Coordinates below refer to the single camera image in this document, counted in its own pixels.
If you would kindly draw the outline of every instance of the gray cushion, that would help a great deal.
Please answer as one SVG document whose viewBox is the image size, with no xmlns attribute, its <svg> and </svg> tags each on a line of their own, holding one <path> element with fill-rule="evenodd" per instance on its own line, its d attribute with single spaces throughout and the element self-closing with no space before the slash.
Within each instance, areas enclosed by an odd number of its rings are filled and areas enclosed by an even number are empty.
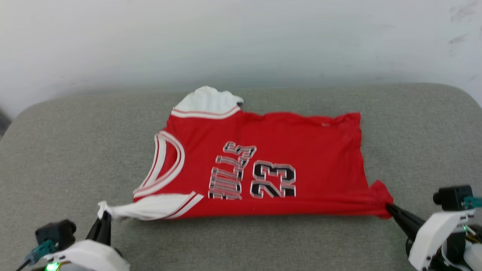
<svg viewBox="0 0 482 271">
<path fill-rule="evenodd" d="M 0 139 L 10 125 L 10 121 L 0 112 Z"/>
<path fill-rule="evenodd" d="M 459 89 L 403 84 L 232 90 L 243 109 L 336 116 L 360 111 L 369 183 L 422 218 L 439 187 L 482 191 L 482 110 Z M 185 93 L 88 95 L 24 111 L 0 141 L 0 266 L 15 270 L 34 230 L 64 218 L 84 239 L 97 202 L 125 204 L 152 163 L 153 136 Z M 412 270 L 406 237 L 376 217 L 221 217 L 116 221 L 131 270 Z"/>
</svg>

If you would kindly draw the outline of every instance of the jersey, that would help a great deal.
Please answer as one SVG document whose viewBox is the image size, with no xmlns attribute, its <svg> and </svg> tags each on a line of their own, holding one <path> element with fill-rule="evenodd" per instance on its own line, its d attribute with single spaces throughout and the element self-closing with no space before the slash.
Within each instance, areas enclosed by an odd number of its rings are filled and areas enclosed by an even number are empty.
<svg viewBox="0 0 482 271">
<path fill-rule="evenodd" d="M 243 99 L 202 87 L 155 136 L 148 176 L 114 217 L 150 220 L 241 215 L 375 215 L 389 218 L 385 185 L 368 186 L 360 114 L 258 115 Z"/>
</svg>

